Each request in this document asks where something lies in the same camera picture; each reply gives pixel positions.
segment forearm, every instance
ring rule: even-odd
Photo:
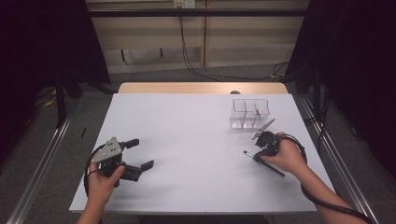
[[[315,198],[335,205],[351,208],[343,199],[329,189],[323,181],[308,167],[299,169],[294,175],[300,180],[306,191]],[[315,204],[325,223],[365,223],[363,220],[344,213],[333,211]]]
[[[78,224],[98,224],[105,210],[105,204],[87,202],[84,212],[78,220]]]

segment black curtain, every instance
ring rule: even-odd
[[[87,12],[84,0],[0,3],[0,162],[33,117],[38,92],[60,73],[72,84],[110,82]]]
[[[351,126],[396,177],[396,3],[312,0],[310,8],[334,13],[304,19],[287,75],[296,74],[298,90],[306,91],[315,73],[304,68],[317,68]]]

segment human arm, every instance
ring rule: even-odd
[[[90,164],[88,201],[78,220],[78,224],[99,223],[113,192],[114,184],[120,179],[124,171],[125,167],[120,166],[111,177],[107,177],[101,174],[97,163]]]
[[[262,156],[266,162],[275,164],[285,172],[289,172],[297,177],[306,191],[315,198],[346,208],[351,208],[343,199],[329,189],[323,181],[307,166],[303,156],[297,146],[290,140],[281,140],[279,152],[274,157]],[[353,217],[332,209],[316,205],[320,216],[325,223],[366,223],[360,218]]]

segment clear plastic container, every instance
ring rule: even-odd
[[[270,114],[265,99],[234,99],[230,116],[233,129],[260,129]]]

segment wall outlet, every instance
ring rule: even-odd
[[[174,0],[174,8],[184,8],[184,0]]]
[[[184,0],[184,8],[195,8],[195,0]]]

